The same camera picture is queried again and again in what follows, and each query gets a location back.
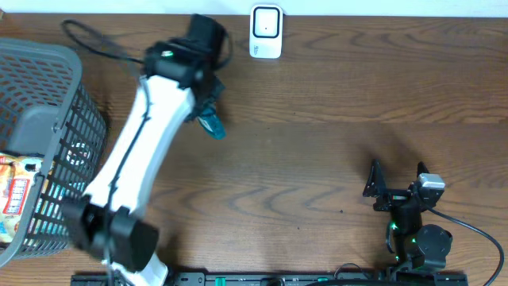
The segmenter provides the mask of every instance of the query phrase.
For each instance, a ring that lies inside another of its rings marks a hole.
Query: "brown tabletop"
[[[183,35],[189,21],[6,14],[0,37],[76,48],[59,29],[69,17],[134,56]],[[228,135],[215,141],[197,123],[177,134],[147,215],[160,229],[163,261],[212,272],[394,263],[384,245],[389,214],[362,197],[373,158],[392,187],[406,187],[423,160],[448,185],[437,209],[508,246],[508,20],[285,17],[282,56],[256,60],[248,54],[248,17],[215,18],[234,40],[233,61],[218,72]],[[135,84],[114,60],[78,54],[87,90],[112,119],[109,152]],[[433,214],[423,219],[453,234],[447,269],[483,284],[498,264],[496,248]],[[11,262],[0,269],[0,285],[66,285],[86,270],[103,268],[68,250]],[[506,270],[495,284],[508,284]]]

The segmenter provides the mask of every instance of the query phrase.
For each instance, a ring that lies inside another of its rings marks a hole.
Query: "basket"
[[[0,250],[0,267],[69,244],[62,198],[81,196],[106,144],[104,118],[81,75],[81,61],[69,48],[0,39],[0,151],[44,156],[16,235]]]

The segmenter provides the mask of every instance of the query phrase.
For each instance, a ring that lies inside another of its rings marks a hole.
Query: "wood grain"
[[[185,32],[188,16],[7,14],[2,37],[65,44],[58,23],[75,17],[133,55]],[[414,17],[286,17],[283,55],[248,54],[248,17],[216,17],[234,58],[219,71],[215,141],[195,123],[177,134],[159,171],[147,220],[167,263],[210,271],[333,271],[345,262],[382,267],[388,214],[361,196],[371,159],[405,187],[423,160],[448,184],[438,209],[508,247],[508,20]],[[134,83],[112,60],[77,51],[83,81],[112,119],[111,149]],[[483,284],[495,247],[424,214],[453,233],[449,270]],[[0,285],[68,284],[101,266],[73,250],[14,261]],[[496,285],[508,283],[505,270]]]

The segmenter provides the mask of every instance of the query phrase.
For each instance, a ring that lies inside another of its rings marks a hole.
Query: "white rectangular object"
[[[277,5],[251,9],[249,52],[252,57],[276,59],[283,49],[283,10]]]

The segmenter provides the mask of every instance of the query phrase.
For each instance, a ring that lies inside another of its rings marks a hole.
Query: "red label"
[[[3,209],[4,215],[21,215],[26,194],[29,190],[30,180],[14,179],[10,183],[9,200]]]

